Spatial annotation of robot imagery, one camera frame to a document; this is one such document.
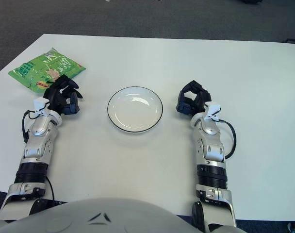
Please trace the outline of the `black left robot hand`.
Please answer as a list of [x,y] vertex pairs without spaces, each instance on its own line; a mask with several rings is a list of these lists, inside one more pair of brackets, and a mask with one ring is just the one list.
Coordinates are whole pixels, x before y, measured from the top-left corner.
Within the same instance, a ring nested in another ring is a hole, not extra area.
[[80,110],[78,99],[82,95],[77,91],[79,86],[66,75],[60,76],[44,92],[43,98],[49,100],[49,110],[57,112],[59,115],[74,115]]

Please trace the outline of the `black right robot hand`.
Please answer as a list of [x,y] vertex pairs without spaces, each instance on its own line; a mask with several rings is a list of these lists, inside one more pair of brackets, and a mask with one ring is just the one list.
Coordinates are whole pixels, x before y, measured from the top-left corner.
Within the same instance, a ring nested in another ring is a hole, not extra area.
[[[189,91],[196,95],[194,100],[185,96]],[[204,112],[205,102],[209,101],[211,101],[210,93],[193,80],[180,91],[176,110],[184,115],[194,116]]]

